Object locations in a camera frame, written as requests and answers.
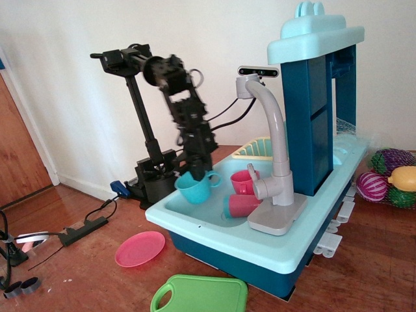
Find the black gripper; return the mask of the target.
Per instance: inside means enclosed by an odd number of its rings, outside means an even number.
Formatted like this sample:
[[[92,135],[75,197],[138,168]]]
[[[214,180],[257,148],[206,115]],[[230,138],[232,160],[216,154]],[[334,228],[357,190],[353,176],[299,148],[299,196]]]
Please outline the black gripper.
[[[192,178],[201,181],[205,177],[204,163],[212,162],[211,154],[218,148],[215,135],[208,122],[202,122],[191,129],[179,126],[178,130],[181,137],[180,146],[183,148],[179,160],[190,162],[189,172]]]

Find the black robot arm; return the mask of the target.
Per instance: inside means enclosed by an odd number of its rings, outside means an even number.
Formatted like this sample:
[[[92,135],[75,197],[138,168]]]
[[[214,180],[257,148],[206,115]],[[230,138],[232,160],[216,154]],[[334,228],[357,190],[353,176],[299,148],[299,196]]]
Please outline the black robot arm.
[[[144,134],[149,156],[137,162],[136,178],[125,182],[129,197],[146,210],[175,190],[177,174],[190,173],[200,181],[212,169],[211,154],[218,145],[204,118],[205,104],[182,60],[175,55],[168,58],[154,56],[148,44],[131,44],[126,49],[92,53],[91,58],[100,61],[104,72],[125,79]],[[162,92],[179,130],[181,153],[173,149],[161,151],[135,79],[139,73]]]

